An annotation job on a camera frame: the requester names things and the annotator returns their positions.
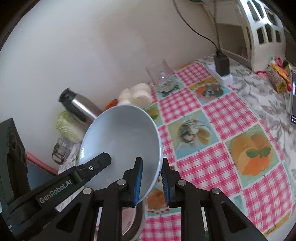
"white bowl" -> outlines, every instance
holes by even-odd
[[[87,130],[80,149],[79,165],[108,153],[111,164],[84,187],[108,187],[132,169],[136,157],[143,159],[139,202],[151,191],[159,176],[163,151],[158,129],[151,117],[132,105],[114,106],[103,112]]]

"white wall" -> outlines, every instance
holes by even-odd
[[[199,4],[178,0],[188,22],[211,39]],[[27,151],[58,168],[51,153],[67,87],[100,108],[148,82],[145,65],[172,68],[214,52],[179,18],[171,0],[43,0],[17,24],[0,52],[0,121],[13,117]]]

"phone screen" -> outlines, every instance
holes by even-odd
[[[296,124],[296,72],[292,70],[292,85],[293,85],[293,102],[291,121]]]

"smartphone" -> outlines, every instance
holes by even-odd
[[[296,68],[291,70],[292,79],[292,111],[291,111],[291,122],[296,127]]]

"bowl rim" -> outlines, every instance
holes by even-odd
[[[89,126],[89,128],[87,129],[84,137],[86,136],[87,132],[91,129],[92,125],[94,125],[94,123],[96,122],[97,119],[99,119],[102,115],[104,115],[106,112],[110,112],[116,108],[123,108],[123,107],[132,107],[132,108],[135,108],[135,109],[138,109],[140,111],[142,111],[149,119],[150,121],[152,122],[153,126],[154,126],[154,129],[156,130],[156,133],[157,133],[157,138],[158,138],[158,142],[159,142],[159,148],[158,148],[158,151],[159,151],[159,160],[158,160],[158,165],[157,165],[157,169],[156,169],[156,173],[154,175],[154,178],[153,178],[153,181],[150,185],[150,187],[148,188],[148,190],[145,192],[145,194],[142,196],[142,197],[139,197],[139,200],[138,200],[138,204],[150,193],[150,191],[153,189],[158,177],[159,177],[159,174],[160,174],[160,171],[161,171],[161,168],[162,168],[162,165],[163,165],[163,145],[162,145],[162,141],[161,141],[161,137],[160,137],[160,134],[159,134],[159,131],[158,131],[158,128],[154,122],[154,120],[150,117],[150,115],[148,115],[148,113],[146,111],[144,111],[143,109],[137,107],[137,106],[134,106],[134,105],[130,105],[130,104],[125,104],[125,105],[116,105],[116,106],[113,106],[109,109],[107,109],[106,111],[104,111],[102,114],[100,114],[93,122],[92,124]],[[80,162],[81,160],[81,150],[83,148],[83,143],[85,141],[85,138],[83,138],[83,141],[82,141],[82,144],[81,144],[81,147],[80,147],[80,151],[79,151],[79,158],[78,158],[78,162]]]

